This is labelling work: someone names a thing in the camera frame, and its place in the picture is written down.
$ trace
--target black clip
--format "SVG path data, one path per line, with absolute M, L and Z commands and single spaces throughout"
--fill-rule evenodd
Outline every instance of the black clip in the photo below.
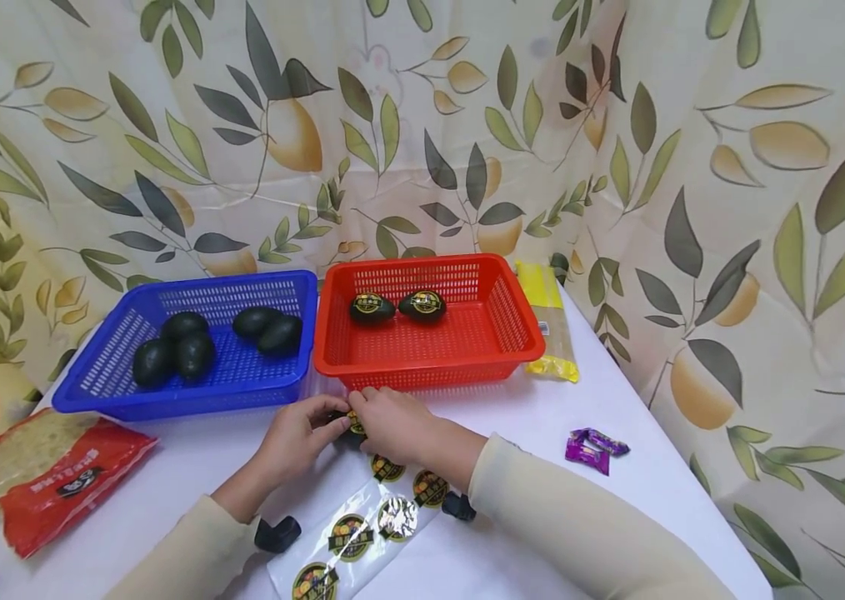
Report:
M 477 517 L 477 512 L 469 504 L 469 497 L 465 493 L 459 495 L 455 492 L 446 492 L 446 498 L 442 500 L 442 511 L 448 516 L 458 518 L 461 522 L 466 523 Z
M 256 543 L 256 548 L 264 552 L 283 554 L 296 542 L 302 532 L 303 529 L 295 518 L 285 517 L 276 527 L 270 526 L 265 519 L 260 518 L 256 537 L 252 538 L 252 542 Z

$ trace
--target person's right hand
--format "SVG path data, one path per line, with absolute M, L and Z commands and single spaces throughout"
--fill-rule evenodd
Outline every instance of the person's right hand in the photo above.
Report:
M 397 465 L 421 465 L 439 417 L 408 393 L 365 387 L 349 393 L 349 406 L 366 430 L 360 449 Z

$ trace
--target white tablecloth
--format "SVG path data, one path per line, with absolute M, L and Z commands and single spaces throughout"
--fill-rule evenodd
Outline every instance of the white tablecloth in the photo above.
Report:
M 572 301 L 569 327 L 579 384 L 540 381 L 522 369 L 496 385 L 420 393 L 437 415 L 475 431 L 498 432 L 519 447 L 572 469 L 624 498 L 683 539 L 738 598 L 772 593 L 736 535 L 696 483 L 686 463 L 599 345 Z M 310 390 L 332 391 L 314 375 Z M 52 391 L 42 400 L 50 404 Z M 0 598 L 100 598 L 163 537 L 201 493 L 211 493 L 258 447 L 271 411 L 184 417 L 133 424 L 161 438 L 159 447 L 111 498 L 29 561 L 6 548 L 0 528 Z M 610 477 L 563 461 L 570 429 L 597 428 L 632 453 L 612 461 Z M 303 530 L 320 523 L 367 478 L 367 459 L 330 448 L 313 476 L 277 492 L 263 507 L 275 523 L 291 513 Z M 277 598 L 263 556 L 225 598 Z M 493 528 L 436 518 L 359 593 L 358 598 L 582 598 L 541 558 Z

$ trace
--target avocado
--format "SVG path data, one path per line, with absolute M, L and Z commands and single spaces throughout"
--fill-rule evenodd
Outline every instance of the avocado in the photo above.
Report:
M 446 303 L 433 290 L 420 290 L 399 302 L 399 312 L 420 323 L 435 323 L 446 314 Z
M 190 333 L 199 333 L 199 331 L 209 333 L 209 323 L 206 318 L 193 311 L 183 311 L 166 318 L 166 322 L 159 329 L 159 337 L 176 343 Z
M 187 383 L 194 383 L 213 370 L 216 345 L 204 331 L 184 337 L 176 345 L 176 368 Z
M 279 315 L 259 338 L 256 348 L 266 358 L 288 358 L 300 348 L 303 320 L 292 315 Z
M 250 306 L 239 312 L 232 320 L 232 330 L 241 339 L 256 342 L 276 317 L 283 314 L 269 306 Z
M 360 324 L 376 324 L 396 316 L 396 306 L 372 292 L 358 294 L 349 304 L 349 318 Z
M 140 388 L 153 389 L 166 384 L 176 371 L 173 345 L 155 339 L 140 343 L 132 355 L 132 379 Z

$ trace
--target fabric curtain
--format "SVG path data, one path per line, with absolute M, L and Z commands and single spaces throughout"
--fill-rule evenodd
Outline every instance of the fabric curtain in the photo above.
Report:
M 0 432 L 139 284 L 470 252 L 845 598 L 845 2 L 0 2 Z

